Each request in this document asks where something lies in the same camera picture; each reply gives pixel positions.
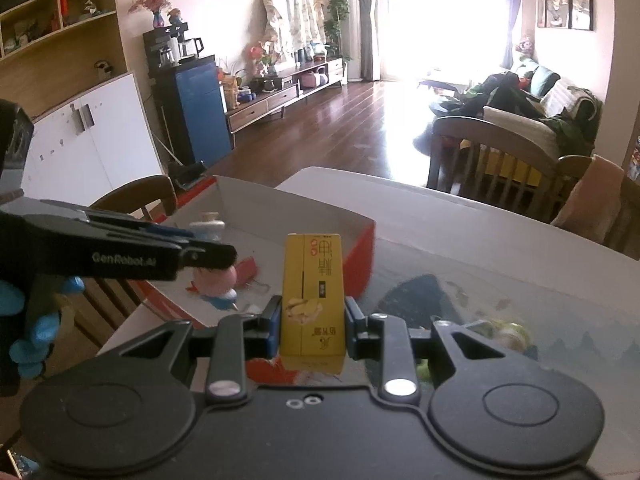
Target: white cabinet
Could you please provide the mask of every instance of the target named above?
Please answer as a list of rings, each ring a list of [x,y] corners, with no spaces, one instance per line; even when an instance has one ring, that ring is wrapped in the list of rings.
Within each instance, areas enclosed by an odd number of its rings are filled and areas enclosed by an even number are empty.
[[[128,182],[161,173],[129,74],[36,123],[22,188],[32,198],[89,206]]]

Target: floral cloth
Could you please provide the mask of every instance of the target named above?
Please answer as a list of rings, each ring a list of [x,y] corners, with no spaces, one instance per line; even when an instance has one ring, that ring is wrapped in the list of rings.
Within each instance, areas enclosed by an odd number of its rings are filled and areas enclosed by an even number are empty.
[[[326,43],[322,0],[263,0],[267,11],[265,41],[274,42],[278,62],[311,42]]]

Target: wooden floor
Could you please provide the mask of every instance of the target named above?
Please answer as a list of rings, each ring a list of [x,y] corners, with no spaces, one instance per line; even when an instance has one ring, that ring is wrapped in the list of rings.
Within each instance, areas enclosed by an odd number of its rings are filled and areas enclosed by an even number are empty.
[[[395,82],[327,88],[240,131],[238,147],[209,169],[277,186],[303,168],[322,166],[424,186],[429,157],[412,140],[433,120],[424,89]]]

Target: hand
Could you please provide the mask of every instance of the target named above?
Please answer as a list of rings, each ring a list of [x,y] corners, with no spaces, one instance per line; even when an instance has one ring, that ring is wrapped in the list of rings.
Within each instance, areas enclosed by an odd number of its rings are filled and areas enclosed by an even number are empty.
[[[69,278],[57,292],[75,294],[83,290],[84,283],[80,278]],[[25,304],[26,298],[21,290],[9,282],[0,280],[0,317],[20,314]],[[43,362],[49,356],[50,346],[58,336],[59,329],[60,314],[47,314],[37,320],[29,334],[25,334],[24,338],[11,345],[9,356],[18,365],[20,377],[33,379],[42,373]]]

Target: small yellow carton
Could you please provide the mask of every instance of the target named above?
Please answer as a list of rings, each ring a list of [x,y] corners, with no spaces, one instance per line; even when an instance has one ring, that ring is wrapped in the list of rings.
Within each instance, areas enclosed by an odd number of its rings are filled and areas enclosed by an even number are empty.
[[[284,367],[339,374],[346,353],[340,235],[289,235],[284,266]]]

